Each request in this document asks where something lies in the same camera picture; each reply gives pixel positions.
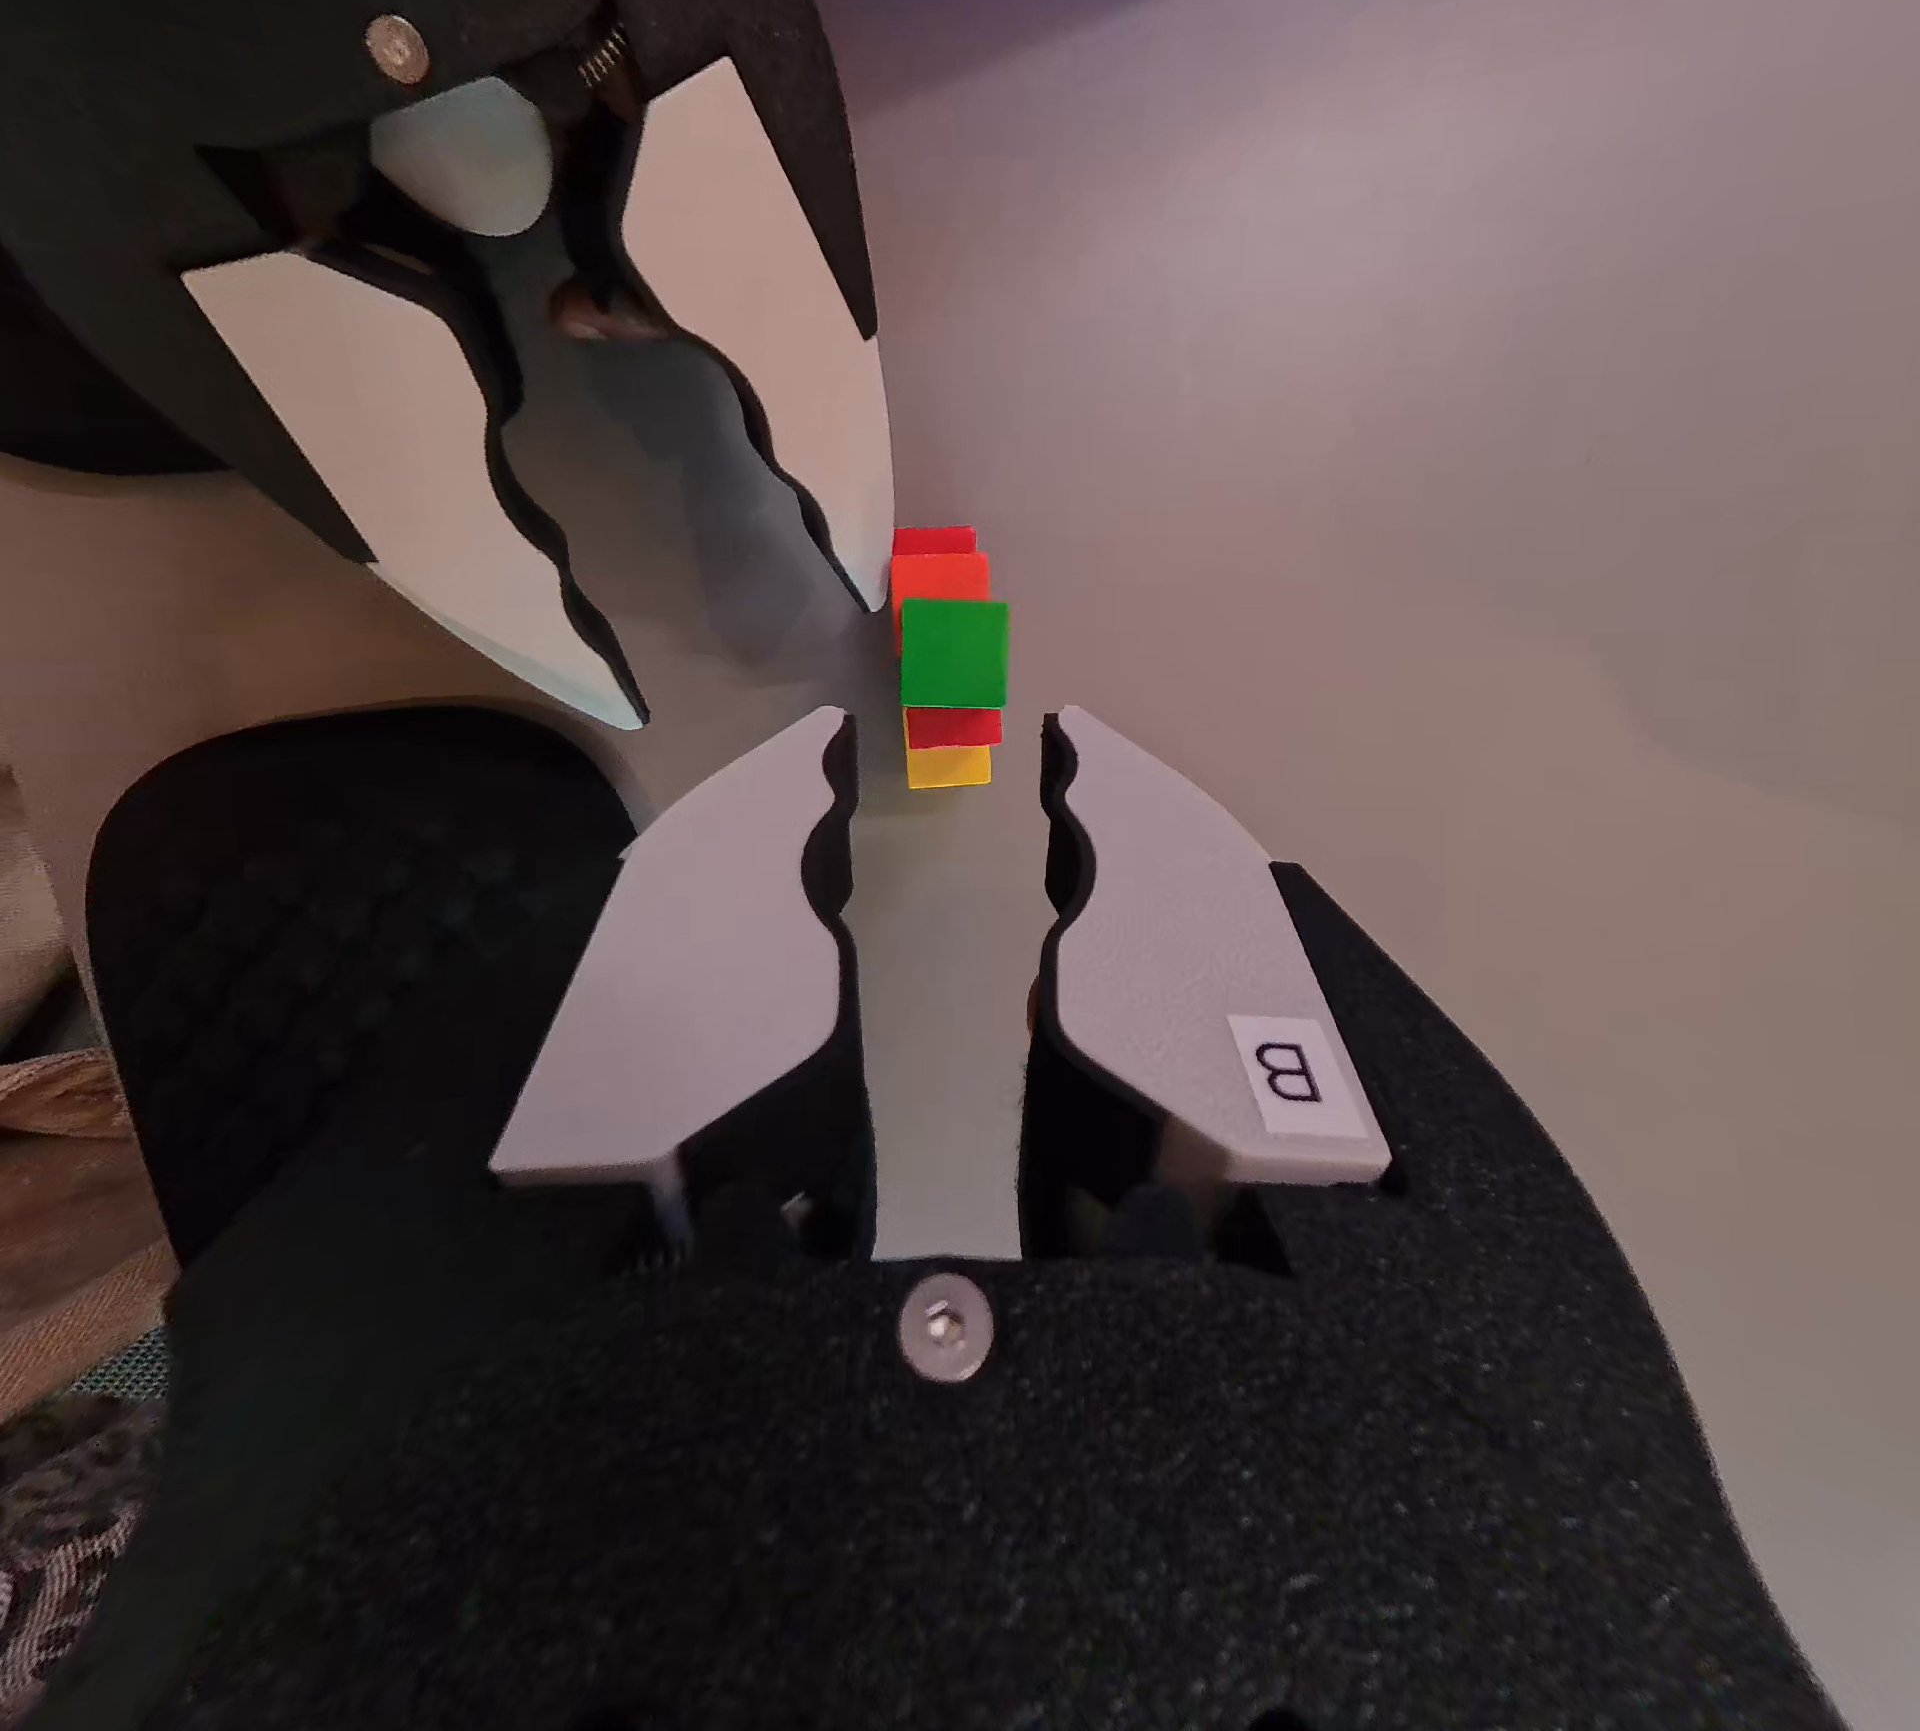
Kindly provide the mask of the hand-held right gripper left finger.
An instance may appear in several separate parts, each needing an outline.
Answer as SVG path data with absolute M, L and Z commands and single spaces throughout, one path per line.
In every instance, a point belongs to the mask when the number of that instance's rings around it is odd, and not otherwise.
M 819 707 L 637 834 L 494 1146 L 506 1187 L 641 1185 L 683 1239 L 749 1187 L 809 1253 L 873 1249 L 856 806 L 856 721 Z

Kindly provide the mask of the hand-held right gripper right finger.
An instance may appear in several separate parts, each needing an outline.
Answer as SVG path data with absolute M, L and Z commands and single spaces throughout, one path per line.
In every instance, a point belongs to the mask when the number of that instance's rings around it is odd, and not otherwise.
M 1203 1247 L 1248 1193 L 1377 1187 L 1389 1139 L 1275 863 L 1082 707 L 1042 725 L 1047 931 L 1018 1151 L 1026 1253 L 1097 1253 L 1144 1190 Z

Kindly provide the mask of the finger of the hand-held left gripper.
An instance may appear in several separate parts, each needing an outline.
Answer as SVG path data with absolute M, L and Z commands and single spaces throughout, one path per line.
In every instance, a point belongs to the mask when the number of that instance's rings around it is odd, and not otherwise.
M 181 281 L 385 586 L 561 705 L 618 730 L 648 721 L 565 537 L 504 461 L 508 401 L 423 281 L 324 252 L 208 263 Z
M 670 330 L 733 380 L 759 457 L 836 576 L 880 615 L 896 537 L 880 346 L 860 332 L 732 57 L 648 103 L 618 236 Z

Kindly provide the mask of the green wooden block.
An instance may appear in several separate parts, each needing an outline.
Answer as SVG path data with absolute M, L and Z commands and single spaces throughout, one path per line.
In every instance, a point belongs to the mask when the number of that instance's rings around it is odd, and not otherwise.
M 901 705 L 911 711 L 1001 711 L 1011 615 L 999 599 L 904 599 Z

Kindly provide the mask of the person's left hand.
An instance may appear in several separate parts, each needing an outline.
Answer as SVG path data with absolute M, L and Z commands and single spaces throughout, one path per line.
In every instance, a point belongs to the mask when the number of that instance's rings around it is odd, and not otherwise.
M 629 288 L 597 288 L 584 276 L 570 276 L 553 289 L 547 303 L 552 325 L 575 343 L 664 343 L 671 325 L 659 321 Z

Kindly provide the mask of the black mesh chair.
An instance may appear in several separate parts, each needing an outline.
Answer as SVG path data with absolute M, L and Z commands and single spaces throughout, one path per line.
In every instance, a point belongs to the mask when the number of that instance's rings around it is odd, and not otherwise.
M 428 705 L 282 719 L 158 762 L 109 809 L 83 935 L 181 1266 L 216 1247 L 428 999 L 523 940 L 577 953 L 637 839 L 588 753 Z

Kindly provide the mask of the beige cloth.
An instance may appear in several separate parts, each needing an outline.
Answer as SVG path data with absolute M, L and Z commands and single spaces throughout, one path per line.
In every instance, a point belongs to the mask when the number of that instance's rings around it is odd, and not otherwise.
M 12 768 L 3 773 L 3 1415 L 158 1332 L 178 1262 Z

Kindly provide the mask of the leopard print cloth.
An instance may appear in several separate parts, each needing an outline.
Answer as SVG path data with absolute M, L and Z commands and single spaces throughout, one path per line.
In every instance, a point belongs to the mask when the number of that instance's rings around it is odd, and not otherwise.
M 166 1399 L 62 1394 L 3 1429 L 3 1724 L 96 1611 L 158 1481 Z

